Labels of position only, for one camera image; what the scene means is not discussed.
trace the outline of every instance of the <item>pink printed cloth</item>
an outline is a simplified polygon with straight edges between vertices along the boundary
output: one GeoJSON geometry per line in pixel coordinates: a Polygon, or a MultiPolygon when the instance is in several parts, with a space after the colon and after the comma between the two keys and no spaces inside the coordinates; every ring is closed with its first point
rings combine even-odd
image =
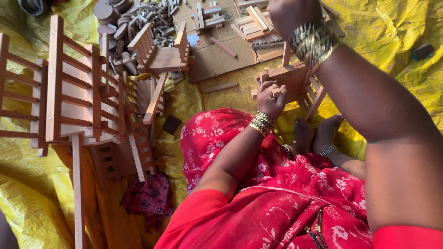
{"type": "MultiPolygon", "coordinates": [[[[183,126],[188,192],[252,118],[240,110],[217,109],[198,113],[183,126]]],[[[315,231],[319,209],[323,209],[322,234],[328,248],[373,246],[364,182],[317,154],[290,159],[272,134],[263,141],[239,190],[251,194],[203,218],[187,232],[179,248],[317,248],[304,227],[315,231]]]]}
{"type": "Polygon", "coordinates": [[[126,190],[120,206],[128,214],[145,215],[145,231],[154,227],[159,230],[163,221],[174,213],[174,209],[167,206],[169,180],[164,174],[146,175],[146,180],[136,179],[126,190]]]}

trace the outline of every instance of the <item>cardboard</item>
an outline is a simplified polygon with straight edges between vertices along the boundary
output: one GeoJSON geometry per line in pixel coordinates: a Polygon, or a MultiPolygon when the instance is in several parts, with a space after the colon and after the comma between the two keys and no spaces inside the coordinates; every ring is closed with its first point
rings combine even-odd
{"type": "Polygon", "coordinates": [[[189,0],[187,2],[188,5],[181,4],[179,10],[174,14],[174,26],[177,30],[181,21],[185,20],[187,23],[186,33],[191,46],[191,55],[195,57],[195,64],[189,65],[188,71],[191,84],[267,61],[283,54],[283,47],[255,51],[235,33],[230,25],[235,23],[235,19],[246,16],[247,12],[246,9],[238,8],[234,0],[216,0],[217,5],[222,7],[220,15],[225,15],[226,21],[223,23],[222,28],[210,27],[205,29],[202,35],[198,36],[193,29],[194,22],[190,17],[190,7],[199,2],[202,8],[208,8],[210,7],[209,1],[189,0]],[[221,43],[234,51],[237,54],[237,58],[233,58],[220,47],[213,44],[210,40],[211,37],[217,38],[221,43]]]}

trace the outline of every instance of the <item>yellow plastic sheet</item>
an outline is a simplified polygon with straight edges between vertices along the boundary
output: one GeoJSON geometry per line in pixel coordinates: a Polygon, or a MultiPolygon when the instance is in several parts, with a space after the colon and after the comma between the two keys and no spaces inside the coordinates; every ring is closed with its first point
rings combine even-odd
{"type": "MultiPolygon", "coordinates": [[[[0,3],[0,32],[11,37],[10,52],[34,61],[48,57],[49,17],[55,12],[65,20],[65,34],[80,44],[98,43],[96,28],[100,25],[93,16],[96,1],[71,0],[55,3],[52,11],[40,17],[27,16],[16,0],[0,3]]],[[[346,33],[344,41],[364,58],[399,80],[413,93],[431,114],[438,128],[443,130],[442,54],[443,3],[438,0],[325,0],[340,13],[337,20],[346,33]],[[431,43],[433,56],[420,62],[410,59],[412,48],[431,43]]],[[[77,56],[69,48],[65,52],[77,56]]],[[[249,68],[230,72],[198,85],[184,81],[178,86],[168,82],[165,92],[171,97],[166,103],[166,115],[155,120],[155,134],[160,139],[154,154],[174,155],[162,160],[158,171],[171,180],[173,193],[170,204],[177,207],[187,196],[186,179],[182,174],[183,156],[180,132],[174,136],[160,127],[169,114],[186,122],[201,111],[230,107],[250,113],[256,112],[250,90],[256,88],[255,76],[264,66],[279,67],[281,58],[249,68]],[[238,82],[236,88],[210,94],[200,92],[207,87],[238,82]]],[[[31,76],[32,72],[9,63],[8,70],[31,76]]],[[[31,94],[31,89],[16,82],[6,82],[5,89],[31,94]]],[[[3,109],[30,113],[30,105],[3,99],[3,109]]],[[[328,96],[325,97],[312,124],[338,113],[328,96]]],[[[275,135],[281,143],[292,141],[293,120],[304,116],[295,103],[286,106],[277,121],[275,135]]],[[[1,129],[29,131],[27,122],[1,118],[1,129]]],[[[335,139],[343,153],[364,159],[366,142],[346,122],[335,139]]],[[[38,158],[29,140],[0,138],[0,209],[5,214],[20,248],[73,248],[74,198],[71,185],[72,157],[64,147],[50,147],[48,157],[38,158]]],[[[92,157],[84,149],[84,198],[88,248],[152,248],[161,233],[144,231],[144,217],[127,215],[118,206],[120,199],[135,176],[109,180],[106,190],[99,190],[94,179],[92,157]]],[[[166,228],[169,219],[163,224],[166,228]]]]}

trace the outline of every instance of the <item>woman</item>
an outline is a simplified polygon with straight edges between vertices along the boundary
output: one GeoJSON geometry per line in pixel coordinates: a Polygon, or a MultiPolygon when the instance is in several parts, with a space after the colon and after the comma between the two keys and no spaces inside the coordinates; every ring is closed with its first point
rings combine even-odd
{"type": "Polygon", "coordinates": [[[366,162],[332,147],[341,114],[321,123],[313,144],[312,127],[296,119],[294,142],[281,146],[270,131],[286,86],[272,98],[278,86],[259,84],[256,116],[219,109],[183,127],[190,195],[156,248],[443,248],[443,137],[426,109],[341,45],[317,0],[271,0],[270,13],[366,138],[366,162]]]}

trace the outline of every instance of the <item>anklet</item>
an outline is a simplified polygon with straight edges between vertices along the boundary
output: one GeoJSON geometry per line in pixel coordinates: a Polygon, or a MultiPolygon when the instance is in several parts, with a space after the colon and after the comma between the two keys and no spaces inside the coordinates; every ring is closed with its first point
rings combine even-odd
{"type": "Polygon", "coordinates": [[[321,153],[320,153],[320,155],[321,156],[326,156],[327,154],[329,154],[329,153],[331,153],[331,152],[333,152],[333,151],[336,151],[337,150],[337,147],[335,147],[334,145],[331,145],[331,146],[329,146],[327,149],[324,149],[321,153]]]}

